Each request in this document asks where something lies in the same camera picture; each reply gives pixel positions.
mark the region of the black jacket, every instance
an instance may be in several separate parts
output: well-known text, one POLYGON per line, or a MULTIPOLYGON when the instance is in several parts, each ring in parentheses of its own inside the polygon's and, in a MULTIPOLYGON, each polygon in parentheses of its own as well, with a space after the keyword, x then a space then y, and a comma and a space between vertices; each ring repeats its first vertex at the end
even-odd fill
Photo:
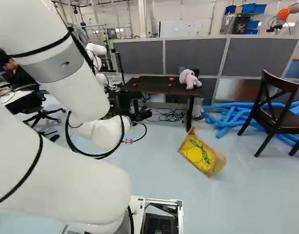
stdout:
POLYGON ((15 74, 13 71, 9 72, 10 78, 8 82, 12 85, 13 89, 27 85, 38 84, 22 67, 18 66, 15 74))

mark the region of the blue foam tube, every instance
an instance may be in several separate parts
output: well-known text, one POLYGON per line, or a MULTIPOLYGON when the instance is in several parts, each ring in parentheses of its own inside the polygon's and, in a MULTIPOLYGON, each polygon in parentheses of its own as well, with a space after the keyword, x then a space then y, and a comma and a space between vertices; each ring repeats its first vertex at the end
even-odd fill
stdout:
POLYGON ((288 144, 290 146, 294 146, 296 144, 294 141, 283 136, 283 134, 276 134, 275 137, 282 140, 283 142, 285 142, 286 144, 288 144))
POLYGON ((299 136, 293 135, 293 134, 282 134, 284 137, 297 142, 299 140, 299 136))
MULTIPOLYGON (((220 105, 214 105, 214 106, 203 106, 204 110, 210 110, 210 109, 217 109, 217 108, 223 108, 223 107, 231 107, 231 106, 237 106, 237 107, 245 107, 245 108, 252 108, 253 107, 253 102, 230 102, 230 103, 224 103, 220 105)), ((274 102, 272 103, 272 106, 285 106, 282 103, 274 102)))
MULTIPOLYGON (((282 103, 272 103, 272 105, 274 107, 284 106, 284 104, 282 103)), ((233 103, 225 103, 225 104, 215 105, 215 106, 204 106, 203 108, 204 110, 209 110, 215 108, 231 107, 230 109, 224 108, 221 110, 222 115, 225 116, 225 118, 222 119, 217 119, 211 116, 210 114, 206 113, 207 122, 216 123, 214 126, 215 129, 222 128, 216 135, 217 138, 221 138, 231 127, 244 124, 245 122, 244 120, 247 120, 252 106, 253 106, 252 102, 248 102, 248 103, 233 102, 233 103)), ((292 103, 290 111, 299 116, 299 101, 292 103)), ((250 125, 259 130, 265 131, 265 129, 260 124, 258 124, 255 120, 252 120, 250 125)), ((299 136, 292 135, 292 134, 277 134, 275 135, 275 137, 290 146, 294 146, 299 139, 299 136)))
POLYGON ((207 112, 203 112, 202 114, 213 123, 217 123, 219 121, 217 118, 213 117, 207 112))
POLYGON ((248 112, 250 112, 250 110, 239 111, 238 113, 236 113, 236 115, 234 115, 234 117, 232 118, 232 120, 229 123, 224 123, 224 122, 222 124, 218 123, 217 125, 219 127, 223 127, 223 129, 217 133, 216 137, 221 138, 222 136, 224 136, 227 133, 227 131, 231 128, 231 126, 226 126, 227 124, 229 124, 229 125, 236 124, 234 126, 243 125, 244 121, 236 122, 236 120, 238 120, 240 118, 240 116, 242 116, 244 113, 248 113, 248 112))
MULTIPOLYGON (((229 112, 227 113, 227 115, 226 115, 226 117, 225 117, 225 119, 223 120, 223 122, 222 122, 222 124, 226 124, 227 122, 228 122, 228 120, 229 120, 229 118, 232 116, 232 113, 234 112, 234 110, 235 110, 235 106, 232 106, 231 107, 231 109, 229 110, 229 112)), ((233 122, 233 121, 235 121, 234 119, 235 119, 235 117, 238 119, 239 118, 239 116, 241 116, 241 112, 238 112, 235 116, 234 116, 234 118, 231 120, 231 122, 233 122)), ((227 131, 228 131, 228 129, 229 128, 223 128, 222 130, 220 130, 217 134, 216 134, 216 137, 218 138, 218 139, 220 139, 227 131)))

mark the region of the blue storage bin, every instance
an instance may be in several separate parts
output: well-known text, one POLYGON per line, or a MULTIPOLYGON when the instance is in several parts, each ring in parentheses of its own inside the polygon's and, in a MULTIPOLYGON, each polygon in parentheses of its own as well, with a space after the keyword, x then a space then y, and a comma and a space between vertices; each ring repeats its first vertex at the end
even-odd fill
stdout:
POLYGON ((256 4, 255 13, 264 13, 267 4, 256 4))
POLYGON ((255 3, 248 3, 242 5, 242 12, 243 13, 253 13, 256 10, 256 4, 255 3))
POLYGON ((259 25, 259 20, 249 21, 247 28, 255 29, 258 27, 258 25, 259 25))
POLYGON ((258 29, 247 29, 246 34, 258 34, 258 29))
POLYGON ((227 6, 226 8, 225 8, 225 15, 226 14, 232 14, 232 13, 235 13, 235 11, 236 11, 236 5, 230 5, 230 6, 227 6))

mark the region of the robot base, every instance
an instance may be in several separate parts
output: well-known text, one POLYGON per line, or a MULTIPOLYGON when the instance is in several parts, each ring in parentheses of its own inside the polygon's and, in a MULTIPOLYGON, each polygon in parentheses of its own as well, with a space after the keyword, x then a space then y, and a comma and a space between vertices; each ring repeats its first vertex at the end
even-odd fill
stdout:
MULTIPOLYGON (((169 234, 183 234, 183 201, 169 199, 150 199, 143 198, 141 196, 131 196, 130 207, 133 213, 133 222, 134 222, 134 234, 147 234, 148 227, 150 224, 152 231, 152 223, 151 220, 155 220, 155 222, 165 222, 168 221, 170 223, 169 234), (145 213, 145 209, 148 206, 153 206, 167 212, 169 215, 157 215, 157 214, 149 214, 145 213)), ((163 234, 164 231, 159 228, 159 225, 156 226, 155 230, 156 234, 163 234)), ((61 230, 60 234, 89 234, 83 230, 75 229, 71 226, 65 225, 61 230)))

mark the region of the cubicle partition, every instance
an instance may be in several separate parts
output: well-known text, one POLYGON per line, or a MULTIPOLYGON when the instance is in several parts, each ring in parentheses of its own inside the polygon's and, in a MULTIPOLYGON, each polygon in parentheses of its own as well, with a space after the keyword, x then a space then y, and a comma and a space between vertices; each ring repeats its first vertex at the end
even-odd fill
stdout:
POLYGON ((299 37, 219 35, 113 40, 112 44, 120 52, 125 74, 178 76, 182 67, 199 69, 204 104, 209 105, 253 101, 262 69, 286 78, 299 37))

